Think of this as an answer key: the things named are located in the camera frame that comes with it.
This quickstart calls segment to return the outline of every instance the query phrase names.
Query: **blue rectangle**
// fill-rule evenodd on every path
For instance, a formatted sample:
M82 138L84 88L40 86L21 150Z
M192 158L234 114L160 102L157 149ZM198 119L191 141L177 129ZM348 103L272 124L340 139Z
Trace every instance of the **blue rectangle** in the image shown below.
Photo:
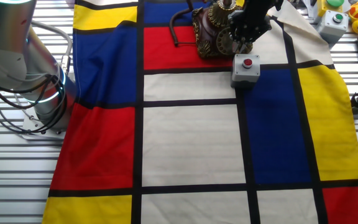
M290 71L262 71L244 100L256 184L311 182Z
M208 3L193 2L195 9L200 7L208 7ZM146 24L152 23L169 23L171 17L184 9L188 9L187 3L144 3L144 22ZM185 14L175 21L177 23L184 23L191 26L191 12Z
M136 100L136 28L75 34L73 61L77 96L89 104L122 104Z

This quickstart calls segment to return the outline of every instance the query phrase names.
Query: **metal table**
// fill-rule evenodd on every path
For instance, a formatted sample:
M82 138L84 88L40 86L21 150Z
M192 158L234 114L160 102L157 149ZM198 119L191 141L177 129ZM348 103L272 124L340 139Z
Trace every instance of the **metal table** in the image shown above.
M73 2L38 0L34 20L56 26L72 35ZM299 9L299 12L307 18L305 9ZM34 30L60 61L66 51L65 40L46 30ZM349 30L331 50L336 70L349 90L349 99L358 92L356 40L357 36ZM25 115L21 110L2 102L1 106L8 119L22 125ZM358 137L358 115L354 116L354 121ZM29 142L0 125L0 223L41 223L61 146L61 141Z

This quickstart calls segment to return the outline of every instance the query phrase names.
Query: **fabric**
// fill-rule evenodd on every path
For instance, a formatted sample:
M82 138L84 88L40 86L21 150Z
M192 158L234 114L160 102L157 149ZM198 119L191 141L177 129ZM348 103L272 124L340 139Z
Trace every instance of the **fabric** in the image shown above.
M356 131L327 43L285 1L251 52L258 82L235 90L231 60L173 46L186 7L76 2L78 96L43 223L358 224ZM175 30L195 41L190 14Z

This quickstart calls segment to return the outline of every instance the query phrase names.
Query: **rotary phone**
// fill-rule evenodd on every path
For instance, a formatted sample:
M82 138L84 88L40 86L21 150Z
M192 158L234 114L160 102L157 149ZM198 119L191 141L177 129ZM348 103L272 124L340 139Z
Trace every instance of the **rotary phone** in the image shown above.
M194 44L179 42L173 28L178 17L191 12L198 55L215 58L248 54L255 40L272 28L267 11L273 6L280 10L283 0L245 0L243 6L238 6L236 0L212 0L209 7L199 9L194 9L191 0L186 2L188 9L176 13L170 20L175 46Z

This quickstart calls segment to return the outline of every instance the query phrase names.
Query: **gray box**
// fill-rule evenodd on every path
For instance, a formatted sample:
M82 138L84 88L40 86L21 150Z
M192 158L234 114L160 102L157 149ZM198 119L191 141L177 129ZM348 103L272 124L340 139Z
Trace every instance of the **gray box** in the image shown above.
M340 23L334 21L337 14L343 17ZM346 33L348 25L349 16L347 14L328 10L321 18L316 30L327 43L334 45Z
M244 60L251 59L252 66L245 68ZM260 76L259 55L236 54L233 59L231 86L233 88L252 88Z

